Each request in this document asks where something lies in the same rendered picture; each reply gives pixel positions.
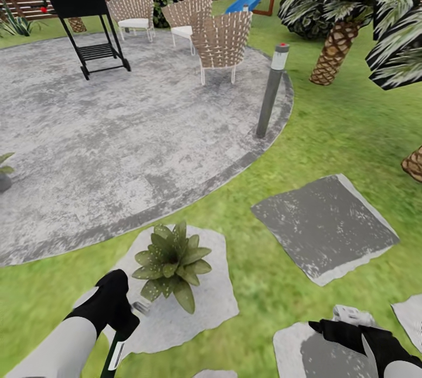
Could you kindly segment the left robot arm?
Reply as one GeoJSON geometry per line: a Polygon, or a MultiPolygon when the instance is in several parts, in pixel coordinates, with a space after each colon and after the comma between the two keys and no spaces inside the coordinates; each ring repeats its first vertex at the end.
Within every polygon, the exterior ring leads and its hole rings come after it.
{"type": "Polygon", "coordinates": [[[151,301],[141,294],[129,296],[128,277],[110,270],[73,305],[73,311],[20,364],[4,378],[79,378],[100,333],[110,325],[128,339],[139,318],[152,312],[151,301]]]}

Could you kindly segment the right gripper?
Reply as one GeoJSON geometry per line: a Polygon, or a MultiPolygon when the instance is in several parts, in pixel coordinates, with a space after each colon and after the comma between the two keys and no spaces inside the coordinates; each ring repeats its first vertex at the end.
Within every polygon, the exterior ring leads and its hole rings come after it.
{"type": "Polygon", "coordinates": [[[356,325],[351,325],[347,322],[334,321],[333,319],[309,321],[308,325],[309,327],[313,328],[316,332],[323,334],[323,338],[325,340],[340,343],[342,346],[347,347],[349,349],[353,349],[360,353],[360,351],[356,350],[354,346],[350,343],[349,337],[347,335],[348,328],[350,326],[356,325]]]}

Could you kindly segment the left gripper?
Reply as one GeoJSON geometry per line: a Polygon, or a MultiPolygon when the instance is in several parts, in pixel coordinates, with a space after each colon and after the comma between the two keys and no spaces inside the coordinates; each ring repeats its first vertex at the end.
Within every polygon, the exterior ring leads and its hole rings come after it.
{"type": "Polygon", "coordinates": [[[120,314],[112,315],[108,322],[108,325],[110,325],[125,339],[128,339],[132,335],[139,324],[140,320],[131,312],[129,303],[120,314]]]}

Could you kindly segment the insectifuge atomizer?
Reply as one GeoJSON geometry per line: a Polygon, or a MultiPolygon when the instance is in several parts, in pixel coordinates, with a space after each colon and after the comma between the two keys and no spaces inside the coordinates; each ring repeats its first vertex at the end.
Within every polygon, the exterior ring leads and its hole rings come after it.
{"type": "Polygon", "coordinates": [[[100,378],[114,378],[117,367],[121,363],[125,343],[126,339],[116,332],[100,378]]]}

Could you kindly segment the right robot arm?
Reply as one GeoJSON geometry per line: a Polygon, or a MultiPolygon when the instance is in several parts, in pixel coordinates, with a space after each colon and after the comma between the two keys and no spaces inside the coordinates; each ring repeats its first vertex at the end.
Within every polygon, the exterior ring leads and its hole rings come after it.
{"type": "Polygon", "coordinates": [[[354,307],[337,304],[332,312],[334,319],[309,321],[309,327],[323,334],[325,340],[366,355],[379,378],[422,378],[422,360],[408,354],[391,331],[351,325],[350,319],[362,318],[354,307]]]}

